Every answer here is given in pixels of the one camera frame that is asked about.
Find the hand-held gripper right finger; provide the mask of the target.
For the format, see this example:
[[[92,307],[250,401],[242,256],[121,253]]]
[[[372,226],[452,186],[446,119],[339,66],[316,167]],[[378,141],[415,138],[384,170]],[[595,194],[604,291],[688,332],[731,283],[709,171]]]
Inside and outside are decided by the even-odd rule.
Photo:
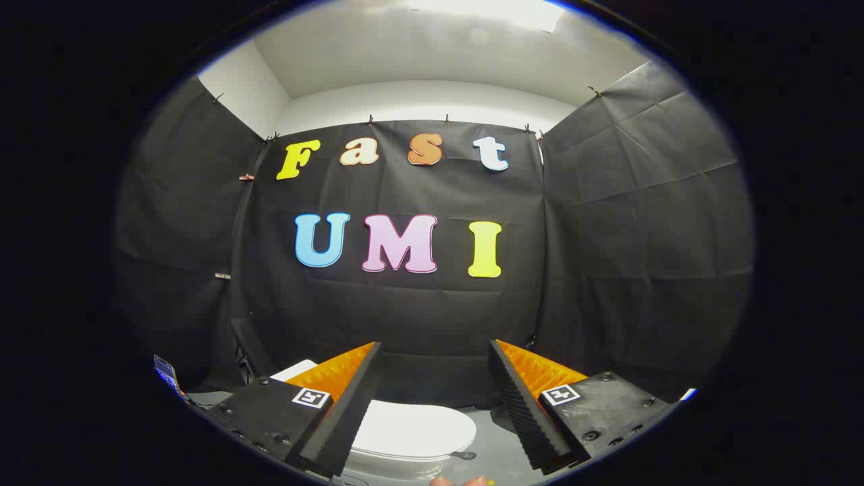
[[[615,372],[587,376],[493,339],[489,369],[528,461],[545,475],[605,458],[678,407]]]

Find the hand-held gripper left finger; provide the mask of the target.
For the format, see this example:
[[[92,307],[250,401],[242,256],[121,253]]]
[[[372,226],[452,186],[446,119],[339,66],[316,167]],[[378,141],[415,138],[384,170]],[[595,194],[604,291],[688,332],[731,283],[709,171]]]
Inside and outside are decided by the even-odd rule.
[[[340,476],[383,375],[381,348],[361,345],[287,381],[263,377],[202,414],[274,461]]]

